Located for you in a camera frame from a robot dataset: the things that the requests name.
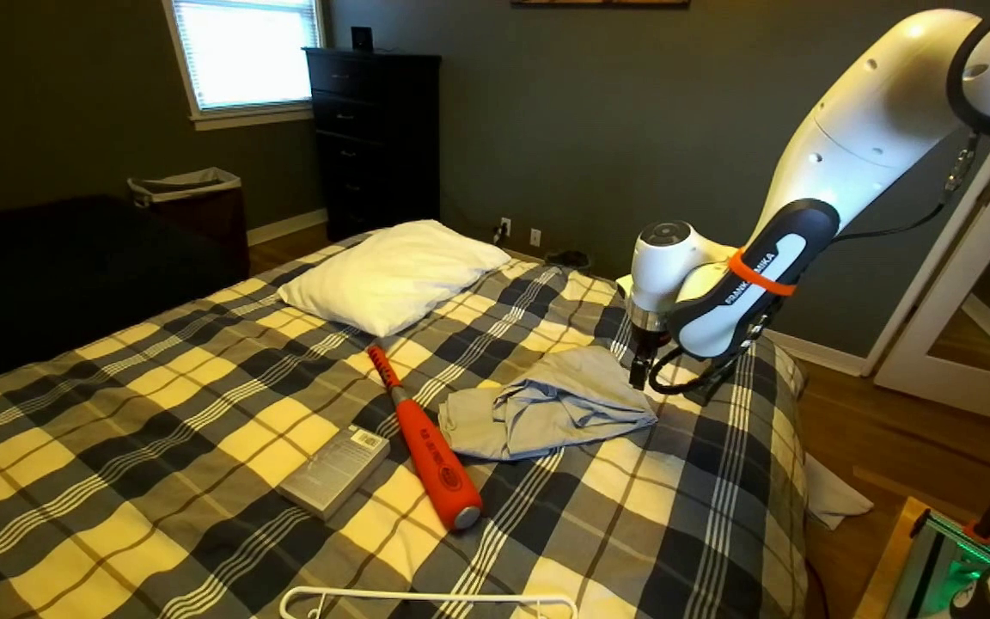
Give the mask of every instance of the black dresser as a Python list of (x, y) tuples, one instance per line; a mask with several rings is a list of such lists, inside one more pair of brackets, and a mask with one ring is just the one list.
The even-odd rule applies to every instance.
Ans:
[(438, 55), (311, 48), (328, 233), (442, 213)]

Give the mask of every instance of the fabric fold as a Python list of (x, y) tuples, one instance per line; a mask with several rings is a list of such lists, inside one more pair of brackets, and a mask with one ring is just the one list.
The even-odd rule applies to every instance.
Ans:
[(837, 528), (846, 515), (864, 515), (874, 502), (843, 480), (831, 467), (806, 455), (808, 514)]
[(462, 387), (442, 407), (447, 443), (486, 462), (529, 462), (654, 422), (651, 399), (604, 346), (549, 354), (507, 387)]

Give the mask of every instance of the checkered blanket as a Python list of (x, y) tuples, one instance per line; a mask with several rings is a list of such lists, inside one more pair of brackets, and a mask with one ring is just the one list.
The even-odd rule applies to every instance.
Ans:
[[(278, 614), (297, 586), (569, 594), (601, 619), (802, 614), (797, 368), (769, 340), (706, 408), (656, 399), (654, 430), (471, 462), (489, 514), (447, 535), (368, 338), (275, 296), (330, 250), (0, 376), (0, 614)], [(549, 350), (623, 340), (611, 282), (513, 261), (384, 346), (438, 408)], [(393, 455), (318, 518), (278, 480), (349, 422)], [(324, 614), (503, 611), (334, 600)]]

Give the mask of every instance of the white pillow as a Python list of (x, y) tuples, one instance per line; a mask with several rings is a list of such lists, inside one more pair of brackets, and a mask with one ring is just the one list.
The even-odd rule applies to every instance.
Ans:
[(510, 255), (497, 244), (438, 219), (412, 219), (374, 232), (357, 249), (286, 282), (278, 296), (324, 319), (393, 338), (507, 261)]

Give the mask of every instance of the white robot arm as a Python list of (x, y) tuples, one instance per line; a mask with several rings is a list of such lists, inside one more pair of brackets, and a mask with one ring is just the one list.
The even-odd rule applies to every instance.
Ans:
[[(966, 120), (990, 135), (990, 20), (923, 11), (871, 44), (784, 149), (744, 249), (664, 225), (632, 250), (632, 386), (707, 399), (765, 332), (802, 273), (911, 165)], [(692, 386), (662, 386), (656, 346), (711, 360)]]

